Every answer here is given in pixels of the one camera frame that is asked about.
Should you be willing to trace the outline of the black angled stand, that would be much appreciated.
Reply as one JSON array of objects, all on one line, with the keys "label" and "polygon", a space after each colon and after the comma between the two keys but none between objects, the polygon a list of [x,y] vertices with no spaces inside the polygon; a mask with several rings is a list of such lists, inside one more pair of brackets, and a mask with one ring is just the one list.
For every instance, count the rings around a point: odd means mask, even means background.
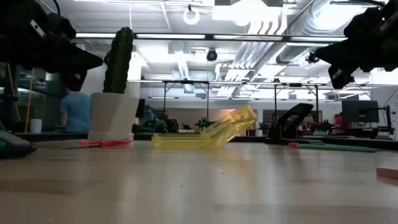
[{"label": "black angled stand", "polygon": [[274,121],[268,131],[267,137],[272,139],[297,139],[299,125],[313,109],[312,104],[299,103]]}]

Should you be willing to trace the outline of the green pen with pink end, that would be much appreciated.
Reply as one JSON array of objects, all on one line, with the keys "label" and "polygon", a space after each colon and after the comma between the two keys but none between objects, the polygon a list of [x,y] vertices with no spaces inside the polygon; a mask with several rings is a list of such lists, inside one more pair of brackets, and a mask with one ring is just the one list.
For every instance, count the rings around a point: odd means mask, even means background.
[{"label": "green pen with pink end", "polygon": [[297,142],[288,143],[289,147],[302,149],[321,149],[331,151],[353,151],[353,152],[377,152],[378,149],[361,146],[345,146],[336,144],[302,144]]}]

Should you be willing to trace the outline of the black computer monitor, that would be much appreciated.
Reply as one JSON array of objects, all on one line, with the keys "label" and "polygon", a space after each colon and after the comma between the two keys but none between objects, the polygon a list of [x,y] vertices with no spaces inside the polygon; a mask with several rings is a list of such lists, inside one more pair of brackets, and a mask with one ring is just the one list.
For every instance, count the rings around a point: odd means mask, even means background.
[{"label": "black computer monitor", "polygon": [[343,121],[348,123],[378,123],[379,107],[376,101],[343,100]]}]

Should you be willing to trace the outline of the black ceiling-mounted device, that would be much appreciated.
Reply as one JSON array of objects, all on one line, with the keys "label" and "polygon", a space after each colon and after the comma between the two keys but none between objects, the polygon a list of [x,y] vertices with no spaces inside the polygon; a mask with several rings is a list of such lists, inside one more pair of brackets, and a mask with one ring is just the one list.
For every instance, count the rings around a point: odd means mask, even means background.
[{"label": "black ceiling-mounted device", "polygon": [[320,59],[316,56],[315,52],[309,52],[305,59],[309,64],[318,63]]}]

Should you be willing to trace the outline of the white cup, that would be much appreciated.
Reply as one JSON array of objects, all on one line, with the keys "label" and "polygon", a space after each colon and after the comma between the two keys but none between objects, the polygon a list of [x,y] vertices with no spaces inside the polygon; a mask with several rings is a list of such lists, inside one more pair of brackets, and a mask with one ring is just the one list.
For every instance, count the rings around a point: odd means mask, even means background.
[{"label": "white cup", "polygon": [[32,134],[40,134],[42,132],[42,120],[31,119],[30,120],[30,132]]}]

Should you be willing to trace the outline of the tall green cactus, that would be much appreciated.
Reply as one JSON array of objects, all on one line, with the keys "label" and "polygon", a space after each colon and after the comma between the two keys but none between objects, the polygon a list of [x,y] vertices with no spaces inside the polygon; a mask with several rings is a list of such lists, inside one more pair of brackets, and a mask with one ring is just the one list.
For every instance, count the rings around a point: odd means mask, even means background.
[{"label": "tall green cactus", "polygon": [[129,27],[123,27],[117,31],[111,43],[111,50],[104,58],[107,69],[104,76],[103,93],[124,93],[133,50],[133,40],[134,34]]}]

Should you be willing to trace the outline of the black workbench frame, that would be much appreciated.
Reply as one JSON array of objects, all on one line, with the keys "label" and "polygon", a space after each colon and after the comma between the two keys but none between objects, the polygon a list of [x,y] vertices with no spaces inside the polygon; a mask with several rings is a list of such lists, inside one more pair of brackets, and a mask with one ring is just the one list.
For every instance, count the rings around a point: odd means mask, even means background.
[{"label": "black workbench frame", "polygon": [[163,113],[164,116],[166,114],[166,96],[167,92],[173,88],[176,83],[181,85],[194,85],[197,84],[202,87],[206,93],[206,120],[209,120],[209,90],[210,90],[210,82],[209,81],[201,81],[201,80],[162,80],[164,84],[164,97],[163,97]]},{"label": "black workbench frame", "polygon": [[315,105],[316,105],[316,117],[315,121],[318,124],[320,122],[319,116],[319,95],[318,95],[318,85],[311,83],[274,83],[274,111],[277,115],[277,89],[280,86],[280,90],[286,87],[289,88],[301,88],[305,87],[309,92],[315,95]]}]

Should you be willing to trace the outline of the right gripper black hook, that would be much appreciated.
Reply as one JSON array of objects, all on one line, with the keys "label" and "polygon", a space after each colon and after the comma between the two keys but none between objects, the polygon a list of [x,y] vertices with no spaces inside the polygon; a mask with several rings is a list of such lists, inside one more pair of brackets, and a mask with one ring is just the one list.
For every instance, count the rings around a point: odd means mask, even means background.
[{"label": "right gripper black hook", "polygon": [[334,89],[340,90],[347,84],[354,82],[352,73],[355,71],[353,67],[339,68],[337,65],[331,65],[328,69],[331,84]]}]

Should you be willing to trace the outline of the black desk calculator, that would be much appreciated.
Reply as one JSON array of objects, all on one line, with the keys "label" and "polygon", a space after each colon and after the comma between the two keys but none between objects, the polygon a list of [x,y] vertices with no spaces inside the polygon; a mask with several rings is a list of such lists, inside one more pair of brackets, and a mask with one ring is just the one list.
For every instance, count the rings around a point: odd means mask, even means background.
[{"label": "black desk calculator", "polygon": [[36,150],[32,143],[7,131],[0,122],[0,159],[23,158]]}]

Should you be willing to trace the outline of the black crossbar with light strips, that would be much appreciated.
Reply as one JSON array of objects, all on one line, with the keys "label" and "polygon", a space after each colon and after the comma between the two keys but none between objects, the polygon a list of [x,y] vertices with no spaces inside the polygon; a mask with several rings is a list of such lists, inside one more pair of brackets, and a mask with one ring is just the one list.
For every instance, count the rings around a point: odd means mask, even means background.
[{"label": "black crossbar with light strips", "polygon": [[134,33],[138,40],[206,40],[243,42],[291,42],[291,43],[335,43],[346,40],[339,36],[297,35],[247,35],[247,34],[179,34],[179,33]]}]

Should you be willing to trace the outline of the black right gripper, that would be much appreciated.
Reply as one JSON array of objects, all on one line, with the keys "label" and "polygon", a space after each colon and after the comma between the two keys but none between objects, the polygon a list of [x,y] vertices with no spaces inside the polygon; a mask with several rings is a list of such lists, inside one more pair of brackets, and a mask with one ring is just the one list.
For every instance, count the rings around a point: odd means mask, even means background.
[{"label": "black right gripper", "polygon": [[398,67],[398,0],[360,0],[372,7],[361,14],[360,38],[364,45],[344,40],[317,49],[316,58],[339,67],[359,67],[364,72]]}]

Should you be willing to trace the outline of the yellow transparent pencil case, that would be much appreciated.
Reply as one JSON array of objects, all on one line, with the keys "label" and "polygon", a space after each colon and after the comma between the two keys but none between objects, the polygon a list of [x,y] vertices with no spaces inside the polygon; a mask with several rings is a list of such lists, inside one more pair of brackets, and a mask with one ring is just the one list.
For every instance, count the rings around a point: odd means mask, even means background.
[{"label": "yellow transparent pencil case", "polygon": [[161,148],[218,148],[253,126],[257,117],[250,106],[230,111],[200,134],[154,134],[152,145]]}]

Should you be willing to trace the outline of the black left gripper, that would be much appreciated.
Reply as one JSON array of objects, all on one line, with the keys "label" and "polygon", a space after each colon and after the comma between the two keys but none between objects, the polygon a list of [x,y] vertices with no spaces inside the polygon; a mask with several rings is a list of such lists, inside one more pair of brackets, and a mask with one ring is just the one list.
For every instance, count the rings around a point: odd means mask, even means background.
[{"label": "black left gripper", "polygon": [[[0,0],[0,62],[58,73],[79,73],[101,66],[101,58],[49,29],[49,13],[41,1]],[[52,1],[53,12],[61,15],[58,0]]]}]

